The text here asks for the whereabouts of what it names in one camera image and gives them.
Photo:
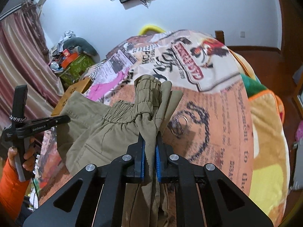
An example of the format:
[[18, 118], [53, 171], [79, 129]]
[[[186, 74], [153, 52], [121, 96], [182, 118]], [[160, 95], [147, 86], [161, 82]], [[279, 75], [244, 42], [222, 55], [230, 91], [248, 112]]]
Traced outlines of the orange sleeve left forearm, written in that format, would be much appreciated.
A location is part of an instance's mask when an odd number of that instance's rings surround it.
[[7, 160], [1, 177], [1, 211], [11, 220], [16, 220], [30, 180], [20, 182], [17, 171]]

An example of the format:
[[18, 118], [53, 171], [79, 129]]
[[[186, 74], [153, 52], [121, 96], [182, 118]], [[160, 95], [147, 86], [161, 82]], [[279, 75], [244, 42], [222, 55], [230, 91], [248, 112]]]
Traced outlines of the left hand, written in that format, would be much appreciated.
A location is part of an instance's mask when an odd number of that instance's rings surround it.
[[[27, 171], [33, 171], [35, 165], [35, 147], [30, 144], [27, 152], [24, 154], [25, 162], [23, 163], [23, 168]], [[16, 170], [16, 158], [19, 158], [19, 152], [16, 146], [11, 146], [8, 150], [8, 161], [10, 166]]]

